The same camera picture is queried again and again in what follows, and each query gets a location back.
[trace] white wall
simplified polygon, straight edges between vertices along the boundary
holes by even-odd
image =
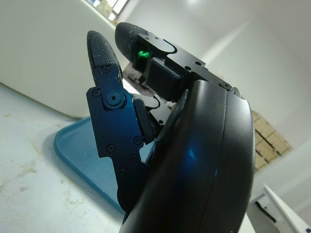
[[[280,38],[311,71],[311,1],[268,0],[261,7],[261,16]]]
[[[209,68],[209,64],[215,58],[217,58],[236,39],[237,36],[239,36],[239,34],[245,29],[245,27],[250,22],[251,21],[245,22],[244,24],[233,29],[229,33],[225,34],[224,36],[221,36],[214,42],[214,44],[210,46],[210,48],[208,48],[208,50],[202,56],[203,57],[202,60],[206,63],[205,65],[206,68]]]
[[[118,20],[136,24],[197,57],[201,57],[215,41],[215,36],[187,9],[186,1],[141,0],[130,14],[127,13],[128,7],[131,5],[124,9],[127,17],[121,13]]]
[[[308,219],[309,220],[309,224],[311,224],[311,221],[310,221],[310,216],[311,216],[311,207],[309,207],[308,209],[300,212],[299,216],[302,218],[302,219]]]
[[[107,38],[123,67],[128,63],[115,27],[85,0],[1,0],[0,30],[0,82],[70,116],[89,115],[89,30]]]
[[[210,53],[203,60],[210,60]],[[254,19],[207,67],[239,88],[251,107],[298,147],[311,138],[295,130],[311,109],[296,111],[311,98],[311,73],[259,19]]]

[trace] blue tray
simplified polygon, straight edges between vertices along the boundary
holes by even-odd
[[[142,160],[146,160],[153,143],[140,149]],[[85,118],[61,129],[54,141],[58,156],[79,176],[107,199],[116,209],[124,213],[117,199],[117,181],[110,158],[99,158],[91,119]]]

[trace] textured fingertip pad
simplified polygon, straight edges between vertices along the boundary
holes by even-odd
[[[95,31],[87,33],[87,52],[91,68],[119,65],[118,59],[106,38]]]
[[[130,23],[119,23],[116,27],[115,40],[117,47],[130,62],[133,62],[137,34],[139,33],[147,33],[147,31]]]

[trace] white table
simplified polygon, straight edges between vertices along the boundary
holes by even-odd
[[[122,214],[61,161],[75,119],[0,84],[0,232],[117,233]]]

